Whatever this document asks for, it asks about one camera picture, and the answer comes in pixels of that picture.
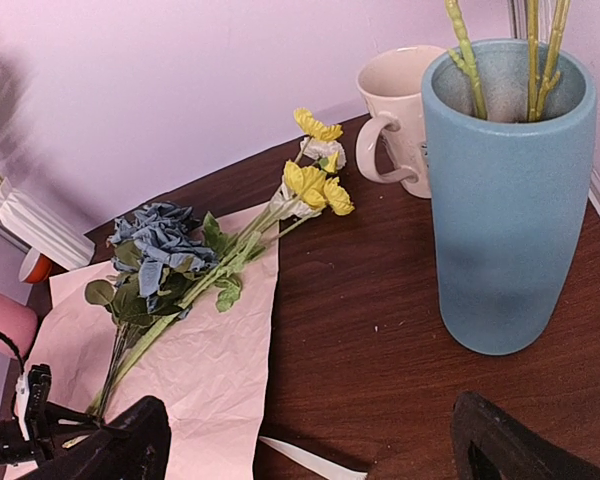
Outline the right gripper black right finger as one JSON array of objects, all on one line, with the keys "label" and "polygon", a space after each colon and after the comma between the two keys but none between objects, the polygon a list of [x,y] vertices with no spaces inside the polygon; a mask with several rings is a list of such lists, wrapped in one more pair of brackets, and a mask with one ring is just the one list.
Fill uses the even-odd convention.
[{"label": "right gripper black right finger", "polygon": [[451,440],[460,479],[600,479],[600,467],[545,440],[480,394],[455,400]]}]

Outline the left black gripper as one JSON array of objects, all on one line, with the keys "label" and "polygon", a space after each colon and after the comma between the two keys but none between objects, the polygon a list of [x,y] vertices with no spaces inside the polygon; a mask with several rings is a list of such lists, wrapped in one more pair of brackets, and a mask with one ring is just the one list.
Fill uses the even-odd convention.
[{"label": "left black gripper", "polygon": [[38,465],[64,455],[64,444],[99,429],[91,415],[54,403],[28,407],[25,414],[26,439],[16,419],[0,421],[0,466],[35,461]]}]

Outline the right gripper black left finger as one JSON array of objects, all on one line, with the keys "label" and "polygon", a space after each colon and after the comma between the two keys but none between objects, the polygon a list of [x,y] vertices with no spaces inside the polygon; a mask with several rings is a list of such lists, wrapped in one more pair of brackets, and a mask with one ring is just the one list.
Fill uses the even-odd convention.
[{"label": "right gripper black left finger", "polygon": [[31,479],[163,479],[171,429],[162,400],[145,396]]}]

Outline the pink wrapping paper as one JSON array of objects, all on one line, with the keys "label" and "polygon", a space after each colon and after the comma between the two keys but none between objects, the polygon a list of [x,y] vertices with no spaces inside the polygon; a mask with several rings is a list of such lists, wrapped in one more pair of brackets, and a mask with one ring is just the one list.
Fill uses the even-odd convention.
[{"label": "pink wrapping paper", "polygon": [[[52,372],[49,399],[83,411],[101,389],[115,326],[84,300],[84,287],[114,271],[109,261],[50,280],[53,308],[42,322],[30,364]],[[271,316],[278,279],[272,245],[241,274],[240,299],[224,313],[208,290],[126,374],[111,397],[115,418],[145,395],[161,399],[172,431],[169,479],[250,479],[264,413]]]}]

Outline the cream printed ribbon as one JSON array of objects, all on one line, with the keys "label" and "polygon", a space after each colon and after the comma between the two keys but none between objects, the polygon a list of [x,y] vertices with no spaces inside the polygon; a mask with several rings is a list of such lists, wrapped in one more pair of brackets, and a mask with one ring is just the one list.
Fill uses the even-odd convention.
[{"label": "cream printed ribbon", "polygon": [[291,443],[260,435],[258,440],[323,479],[366,480],[368,473],[352,470]]}]

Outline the blue hydrangea stem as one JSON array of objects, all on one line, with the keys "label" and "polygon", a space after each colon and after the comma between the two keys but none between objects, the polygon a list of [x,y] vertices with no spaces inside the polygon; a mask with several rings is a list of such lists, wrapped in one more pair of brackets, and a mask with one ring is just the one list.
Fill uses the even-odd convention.
[{"label": "blue hydrangea stem", "polygon": [[116,328],[104,384],[89,414],[104,419],[123,370],[159,328],[188,314],[197,287],[212,278],[231,241],[211,213],[199,220],[191,207],[170,202],[144,205],[114,221],[107,244],[115,274],[84,290],[87,303],[104,308]]}]

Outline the small yellow flower stem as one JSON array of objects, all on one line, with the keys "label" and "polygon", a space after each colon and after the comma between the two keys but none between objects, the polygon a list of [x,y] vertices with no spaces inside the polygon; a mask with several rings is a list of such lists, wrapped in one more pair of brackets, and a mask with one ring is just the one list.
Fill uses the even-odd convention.
[{"label": "small yellow flower stem", "polygon": [[[213,270],[212,278],[197,287],[189,312],[194,302],[210,289],[217,292],[216,310],[220,313],[229,311],[241,297],[241,272],[263,255],[275,240],[320,216],[326,209],[337,216],[353,212],[354,203],[339,179],[346,164],[344,149],[339,142],[343,134],[341,125],[326,125],[306,108],[296,109],[294,120],[303,133],[296,157],[285,162],[275,193],[246,227],[236,233],[227,233],[220,226],[232,237],[231,245],[220,265]],[[159,328],[141,355],[123,370],[121,380],[167,328],[187,315]]]}]

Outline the cream yellow rose stem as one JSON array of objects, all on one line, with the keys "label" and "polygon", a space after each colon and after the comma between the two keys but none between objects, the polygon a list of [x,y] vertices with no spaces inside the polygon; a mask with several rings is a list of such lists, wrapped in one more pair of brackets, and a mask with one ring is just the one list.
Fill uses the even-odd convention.
[{"label": "cream yellow rose stem", "polygon": [[526,27],[528,44],[528,98],[527,121],[539,121],[544,111],[547,97],[560,80],[561,72],[557,62],[563,42],[571,1],[558,0],[551,23],[551,32],[543,73],[539,71],[539,1],[527,2]]}]

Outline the pink peony stem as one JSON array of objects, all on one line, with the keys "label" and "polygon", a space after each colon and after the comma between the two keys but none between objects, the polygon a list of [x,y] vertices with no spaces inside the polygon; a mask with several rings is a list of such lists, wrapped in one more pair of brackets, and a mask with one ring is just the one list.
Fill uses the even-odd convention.
[{"label": "pink peony stem", "polygon": [[468,30],[459,7],[459,3],[456,0],[445,0],[444,5],[447,15],[451,20],[460,49],[460,52],[450,49],[448,53],[456,66],[469,79],[476,117],[486,120],[488,118],[488,114],[486,101],[482,90],[482,83],[478,73],[474,51],[469,39]]}]

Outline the pink vase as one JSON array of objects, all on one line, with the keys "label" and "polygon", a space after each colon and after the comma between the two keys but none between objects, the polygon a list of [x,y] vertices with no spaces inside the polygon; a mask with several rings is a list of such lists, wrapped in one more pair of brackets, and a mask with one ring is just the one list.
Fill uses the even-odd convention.
[{"label": "pink vase", "polygon": [[22,358],[33,345],[38,328],[36,313],[0,293],[0,332],[18,347]]}]

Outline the white ribbed vase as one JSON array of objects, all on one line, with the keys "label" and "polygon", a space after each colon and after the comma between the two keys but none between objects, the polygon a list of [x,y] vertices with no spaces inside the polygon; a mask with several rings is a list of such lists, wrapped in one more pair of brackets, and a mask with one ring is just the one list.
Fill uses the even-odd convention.
[{"label": "white ribbed vase", "polygon": [[94,256],[93,241],[7,178],[0,184],[0,223],[65,270],[85,267]]}]

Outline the teal vase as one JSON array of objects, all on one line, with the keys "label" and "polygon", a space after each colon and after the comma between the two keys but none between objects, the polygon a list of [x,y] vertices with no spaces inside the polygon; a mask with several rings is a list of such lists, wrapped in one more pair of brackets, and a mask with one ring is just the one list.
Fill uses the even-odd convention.
[{"label": "teal vase", "polygon": [[527,114],[527,45],[473,46],[488,108],[473,114],[467,77],[448,55],[422,80],[439,309],[469,350],[531,345],[558,302],[583,224],[596,135],[594,81],[561,54],[541,120]]}]

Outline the red white bowl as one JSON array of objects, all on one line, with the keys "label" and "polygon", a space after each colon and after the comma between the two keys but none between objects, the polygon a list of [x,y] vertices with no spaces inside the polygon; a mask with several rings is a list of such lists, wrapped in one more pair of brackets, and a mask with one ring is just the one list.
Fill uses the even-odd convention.
[{"label": "red white bowl", "polygon": [[31,248],[21,263],[18,280],[27,284],[41,283],[49,278],[52,268],[53,262],[47,256]]}]

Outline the cream floral mug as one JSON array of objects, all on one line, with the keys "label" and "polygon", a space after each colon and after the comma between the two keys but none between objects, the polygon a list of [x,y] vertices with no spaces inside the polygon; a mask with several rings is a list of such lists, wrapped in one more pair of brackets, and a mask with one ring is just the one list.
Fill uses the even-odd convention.
[{"label": "cream floral mug", "polygon": [[421,84],[429,65],[445,52],[432,45],[397,48],[359,72],[357,88],[370,119],[357,136],[356,164],[366,179],[431,197]]}]

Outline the right aluminium post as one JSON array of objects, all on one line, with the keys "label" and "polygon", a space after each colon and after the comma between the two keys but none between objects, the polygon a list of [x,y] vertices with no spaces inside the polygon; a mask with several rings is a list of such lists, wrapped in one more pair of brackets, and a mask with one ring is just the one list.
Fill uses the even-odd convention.
[{"label": "right aluminium post", "polygon": [[[528,37],[527,17],[530,1],[527,0],[507,0],[509,11],[509,22],[511,36],[515,39],[524,39]],[[539,41],[546,41],[551,24],[551,2],[539,0],[538,7],[538,26],[537,38]]]}]

